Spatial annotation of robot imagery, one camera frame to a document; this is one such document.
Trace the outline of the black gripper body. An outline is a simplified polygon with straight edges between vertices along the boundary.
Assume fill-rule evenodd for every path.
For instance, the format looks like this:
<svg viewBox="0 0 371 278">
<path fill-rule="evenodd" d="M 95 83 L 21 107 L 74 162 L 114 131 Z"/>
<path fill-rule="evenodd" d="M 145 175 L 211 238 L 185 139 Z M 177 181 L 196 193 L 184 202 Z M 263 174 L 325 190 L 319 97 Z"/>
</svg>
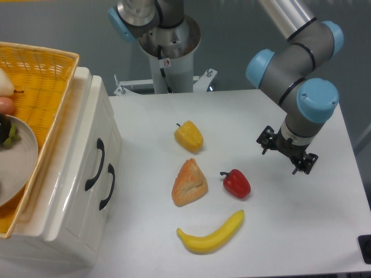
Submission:
<svg viewBox="0 0 371 278">
<path fill-rule="evenodd" d="M 294 145 L 291 138 L 283 137 L 281 130 L 274 136 L 273 142 L 277 151 L 287 156 L 294 165 L 302 164 L 307 145 Z"/>
</svg>

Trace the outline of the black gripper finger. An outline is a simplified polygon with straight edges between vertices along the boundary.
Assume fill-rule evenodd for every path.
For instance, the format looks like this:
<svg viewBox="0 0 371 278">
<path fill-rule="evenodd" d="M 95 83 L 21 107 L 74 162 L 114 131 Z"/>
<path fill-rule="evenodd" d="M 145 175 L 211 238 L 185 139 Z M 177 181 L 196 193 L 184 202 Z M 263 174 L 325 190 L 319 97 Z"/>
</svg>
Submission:
<svg viewBox="0 0 371 278">
<path fill-rule="evenodd" d="M 266 126 L 258 136 L 256 142 L 262 147 L 264 155 L 268 150 L 275 150 L 275 133 L 271 126 Z"/>
<path fill-rule="evenodd" d="M 318 160 L 318 155 L 314 153 L 302 153 L 299 156 L 291 157 L 291 162 L 294 165 L 294 170 L 292 174 L 296 174 L 297 172 L 303 172 L 305 174 L 309 174 Z"/>
</svg>

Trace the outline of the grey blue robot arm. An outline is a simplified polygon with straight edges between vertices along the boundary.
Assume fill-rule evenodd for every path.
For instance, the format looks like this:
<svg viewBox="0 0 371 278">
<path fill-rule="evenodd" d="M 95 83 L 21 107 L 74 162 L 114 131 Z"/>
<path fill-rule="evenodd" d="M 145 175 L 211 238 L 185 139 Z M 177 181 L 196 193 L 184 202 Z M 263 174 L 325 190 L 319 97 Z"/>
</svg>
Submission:
<svg viewBox="0 0 371 278">
<path fill-rule="evenodd" d="M 302 1 L 260 4 L 289 45 L 280 53 L 259 51 L 246 68 L 248 81 L 286 112 L 280 129 L 266 127 L 257 142 L 309 174 L 318 157 L 306 150 L 332 116 L 339 93 L 331 82 L 308 75 L 342 48 L 344 35 L 337 24 L 318 21 Z M 156 93 L 193 91 L 201 31 L 185 14 L 183 1 L 118 1 L 108 16 L 117 34 L 138 41 L 148 56 Z"/>
</svg>

